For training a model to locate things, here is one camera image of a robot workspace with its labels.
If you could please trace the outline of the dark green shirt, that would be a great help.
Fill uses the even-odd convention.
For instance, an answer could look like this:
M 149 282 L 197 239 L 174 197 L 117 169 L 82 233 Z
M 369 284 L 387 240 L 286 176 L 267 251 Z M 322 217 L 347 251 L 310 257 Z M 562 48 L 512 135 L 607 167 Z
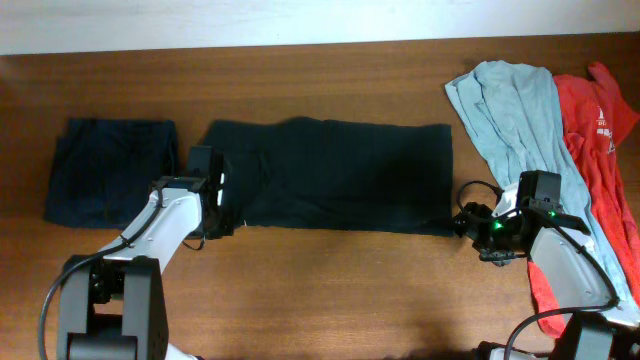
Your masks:
M 446 124 L 216 120 L 203 142 L 223 156 L 221 205 L 233 228 L 452 234 Z

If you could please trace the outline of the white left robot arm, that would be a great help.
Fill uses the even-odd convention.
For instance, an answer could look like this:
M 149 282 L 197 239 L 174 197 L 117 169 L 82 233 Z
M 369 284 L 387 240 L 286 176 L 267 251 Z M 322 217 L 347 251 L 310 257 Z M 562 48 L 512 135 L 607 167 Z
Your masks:
M 218 237 L 224 176 L 164 176 L 111 243 L 73 255 L 49 292 L 58 294 L 59 359 L 185 359 L 169 342 L 162 273 L 188 238 Z

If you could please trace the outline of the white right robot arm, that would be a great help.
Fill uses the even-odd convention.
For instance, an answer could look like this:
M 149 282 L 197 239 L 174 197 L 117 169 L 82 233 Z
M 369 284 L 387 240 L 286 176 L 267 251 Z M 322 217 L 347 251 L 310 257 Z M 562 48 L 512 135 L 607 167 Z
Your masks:
M 484 262 L 504 265 L 525 258 L 544 275 L 557 304 L 523 320 L 504 345 L 483 342 L 475 359 L 637 359 L 639 312 L 623 301 L 589 247 L 582 219 L 532 203 L 503 213 L 470 202 L 453 218 L 454 232 L 468 237 Z M 526 352 L 515 346 L 528 326 L 561 316 L 566 327 L 553 349 Z

